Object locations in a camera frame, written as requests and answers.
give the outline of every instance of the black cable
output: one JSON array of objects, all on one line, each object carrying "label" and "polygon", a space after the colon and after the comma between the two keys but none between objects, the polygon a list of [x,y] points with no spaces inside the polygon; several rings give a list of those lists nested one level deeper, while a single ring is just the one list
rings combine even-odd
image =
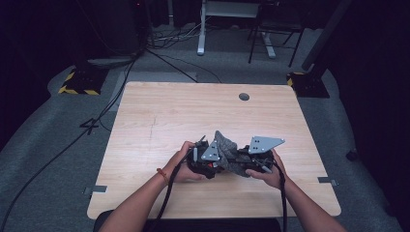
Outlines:
[{"label": "black cable", "polygon": [[[181,36],[182,34],[187,35],[190,33],[190,31],[192,31],[193,28],[191,29],[180,29],[180,32],[178,33],[178,36]],[[173,36],[172,34],[175,32],[175,29],[173,30],[162,30],[162,31],[153,31],[153,36],[154,36],[154,40],[161,40],[164,38],[168,38]]]},{"label": "black cable", "polygon": [[172,186],[173,186],[173,184],[174,184],[175,177],[177,176],[178,171],[179,171],[180,168],[181,168],[181,164],[184,162],[184,160],[187,158],[187,156],[188,156],[192,151],[193,151],[193,149],[190,149],[190,150],[185,154],[185,156],[178,162],[178,164],[174,167],[174,169],[172,170],[171,176],[169,177],[168,188],[167,188],[167,190],[166,190],[166,195],[165,195],[165,198],[163,199],[163,203],[162,203],[160,212],[158,213],[157,218],[155,219],[153,225],[150,227],[150,229],[148,230],[148,232],[154,231],[154,229],[157,227],[158,223],[160,222],[160,220],[161,220],[161,218],[162,218],[162,215],[163,215],[163,212],[165,211],[166,204],[168,203],[169,196],[171,195]]},{"label": "black cable", "polygon": [[197,37],[199,36],[199,34],[195,34],[192,36],[188,36],[188,34],[192,31],[193,29],[190,29],[188,33],[186,33],[185,35],[182,35],[181,33],[170,37],[169,39],[165,39],[163,41],[162,45],[155,45],[155,44],[149,44],[148,47],[152,48],[152,49],[163,49],[163,48],[170,48],[171,46],[173,46],[174,44],[178,43],[178,42],[185,42],[188,41],[190,39],[192,39],[193,37]]},{"label": "black cable", "polygon": [[100,122],[100,124],[102,125],[102,127],[103,127],[104,129],[106,129],[107,131],[110,131],[110,132],[111,132],[111,130],[110,130],[109,128],[107,128],[107,127],[103,124],[102,119],[100,119],[99,122]]},{"label": "black cable", "polygon": [[199,69],[202,69],[202,70],[204,70],[204,71],[206,71],[206,72],[208,72],[208,73],[212,74],[214,77],[216,77],[216,78],[217,78],[217,80],[218,80],[220,83],[222,83],[222,81],[220,80],[220,78],[219,78],[219,77],[218,77],[215,73],[213,73],[213,72],[211,72],[211,71],[209,71],[209,70],[207,70],[207,69],[205,69],[205,68],[202,68],[202,67],[197,66],[197,65],[195,65],[195,64],[193,64],[193,63],[190,63],[190,62],[187,62],[187,61],[184,61],[184,60],[178,59],[178,58],[173,58],[173,57],[170,57],[170,56],[167,56],[167,55],[159,55],[159,56],[167,57],[167,58],[169,58],[169,59],[173,59],[173,60],[181,61],[181,62],[184,62],[184,63],[186,63],[186,64],[189,64],[189,65],[192,65],[192,66],[198,67]]},{"label": "black cable", "polygon": [[287,231],[287,207],[286,207],[286,193],[284,190],[284,174],[282,170],[280,169],[279,165],[277,162],[274,160],[274,166],[278,169],[279,171],[279,176],[280,176],[280,196],[281,196],[281,201],[282,201],[282,208],[283,208],[283,232]]},{"label": "black cable", "polygon": [[160,57],[157,53],[152,52],[151,50],[145,48],[149,53],[157,56],[158,58],[160,58],[161,60],[163,60],[163,62],[165,62],[166,64],[170,65],[172,68],[174,68],[175,70],[181,72],[182,74],[186,75],[189,79],[193,80],[193,82],[198,83],[197,80],[195,80],[193,77],[191,77],[190,75],[188,75],[186,72],[182,71],[181,69],[175,67],[174,65],[172,65],[171,63],[169,63],[168,61],[166,61],[165,59],[163,59],[162,57]]},{"label": "black cable", "polygon": [[18,192],[18,194],[15,196],[15,198],[13,199],[12,203],[10,204],[4,218],[3,218],[3,222],[2,225],[0,227],[0,232],[4,232],[4,229],[6,227],[6,223],[7,223],[7,219],[9,218],[10,212],[12,211],[13,206],[15,205],[15,202],[18,200],[19,196],[25,191],[25,189],[51,164],[53,163],[55,160],[57,160],[59,157],[61,157],[61,155],[63,155],[67,150],[69,150],[76,141],[78,141],[78,139],[80,139],[89,129],[91,129],[100,119],[101,117],[109,110],[109,108],[112,107],[112,105],[118,100],[119,96],[121,95],[121,92],[123,91],[127,80],[128,80],[128,76],[130,74],[130,70],[133,66],[133,64],[135,63],[135,61],[137,60],[137,58],[139,57],[139,55],[137,55],[135,57],[135,59],[132,61],[132,63],[127,67],[128,71],[127,74],[125,76],[124,82],[120,88],[120,90],[118,91],[117,95],[115,96],[115,98],[113,100],[111,100],[108,105],[102,110],[102,112],[100,113],[99,117],[96,120],[93,120],[91,125],[85,129],[77,138],[75,138],[67,147],[65,147],[60,153],[58,153],[54,158],[52,158],[49,162],[47,162],[42,168],[40,168],[25,184],[24,186],[21,188],[21,190]]}]

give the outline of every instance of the yellow black striped tape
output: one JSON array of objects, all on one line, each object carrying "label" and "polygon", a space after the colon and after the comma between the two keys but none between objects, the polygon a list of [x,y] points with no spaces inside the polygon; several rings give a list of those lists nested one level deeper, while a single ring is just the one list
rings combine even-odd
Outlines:
[{"label": "yellow black striped tape", "polygon": [[287,80],[287,85],[289,85],[290,87],[293,86],[292,78],[289,78],[289,79]]},{"label": "yellow black striped tape", "polygon": [[58,91],[59,94],[85,94],[85,95],[100,95],[101,90],[95,90],[95,89],[70,89],[68,88],[68,84],[70,81],[73,80],[73,77],[75,75],[75,69],[73,69],[70,74],[67,76],[66,80],[64,81],[63,85],[61,86],[60,90]]}]

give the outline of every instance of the table leg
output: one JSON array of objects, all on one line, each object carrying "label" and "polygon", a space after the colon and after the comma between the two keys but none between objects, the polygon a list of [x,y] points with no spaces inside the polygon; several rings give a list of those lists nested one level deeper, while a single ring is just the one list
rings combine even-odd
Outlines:
[{"label": "table leg", "polygon": [[277,55],[275,54],[274,48],[272,47],[271,39],[269,38],[271,36],[271,33],[261,32],[261,34],[263,43],[265,44],[266,50],[268,51],[269,58],[275,59]]},{"label": "table leg", "polygon": [[202,0],[202,9],[201,9],[201,31],[199,34],[198,41],[198,55],[203,55],[205,53],[205,15],[206,15],[206,0]]}]

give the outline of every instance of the black strap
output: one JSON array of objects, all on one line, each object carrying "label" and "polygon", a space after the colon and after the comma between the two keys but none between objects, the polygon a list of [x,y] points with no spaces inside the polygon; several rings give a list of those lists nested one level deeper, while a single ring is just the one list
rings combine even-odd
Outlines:
[{"label": "black strap", "polygon": [[274,160],[274,166],[278,169],[279,171],[279,176],[280,176],[280,196],[282,200],[282,208],[283,208],[283,232],[287,231],[287,207],[286,207],[286,193],[284,190],[284,174],[282,170],[280,169],[279,165],[277,162]]},{"label": "black strap", "polygon": [[166,190],[166,195],[165,195],[165,198],[163,199],[163,203],[162,203],[160,212],[158,213],[157,218],[155,219],[153,225],[152,225],[151,228],[148,230],[149,232],[153,232],[153,231],[155,230],[155,227],[156,227],[156,226],[158,225],[158,223],[160,222],[161,217],[162,217],[162,215],[163,215],[163,212],[165,211],[166,204],[168,203],[169,196],[171,195],[172,186],[174,185],[175,177],[177,176],[178,171],[179,171],[180,168],[181,168],[181,164],[184,162],[184,160],[187,158],[188,154],[191,153],[191,152],[192,152],[192,150],[189,150],[189,151],[187,152],[187,154],[178,162],[178,164],[177,164],[177,165],[174,167],[174,169],[172,170],[171,176],[169,177],[168,188],[167,188],[167,190]]}]

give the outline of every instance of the chair leg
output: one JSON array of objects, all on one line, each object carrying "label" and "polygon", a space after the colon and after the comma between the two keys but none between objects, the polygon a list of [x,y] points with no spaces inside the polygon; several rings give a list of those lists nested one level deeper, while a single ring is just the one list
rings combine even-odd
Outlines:
[{"label": "chair leg", "polygon": [[249,32],[249,34],[248,34],[247,41],[250,39],[250,35],[252,34],[253,30],[254,30],[254,28],[253,28],[253,27],[252,27],[252,28],[250,28],[250,32]]},{"label": "chair leg", "polygon": [[298,47],[299,47],[299,42],[301,41],[301,38],[304,35],[304,31],[305,31],[305,28],[303,28],[299,34],[299,38],[298,38],[298,41],[296,42],[295,50],[293,51],[292,58],[290,59],[290,63],[288,65],[289,68],[292,67],[293,59],[295,58],[296,51],[298,50]]},{"label": "chair leg", "polygon": [[285,45],[287,43],[287,41],[289,41],[289,39],[293,36],[293,33],[290,33],[290,35],[286,38],[286,41],[283,42],[283,45]]},{"label": "chair leg", "polygon": [[250,49],[250,55],[249,55],[249,59],[248,59],[248,63],[249,63],[249,64],[250,64],[250,60],[252,59],[253,49],[254,49],[254,47],[255,47],[255,41],[256,41],[256,36],[257,36],[257,29],[258,29],[258,26],[256,26],[256,27],[254,28],[254,31],[253,31],[252,47],[251,47],[251,49]]}]

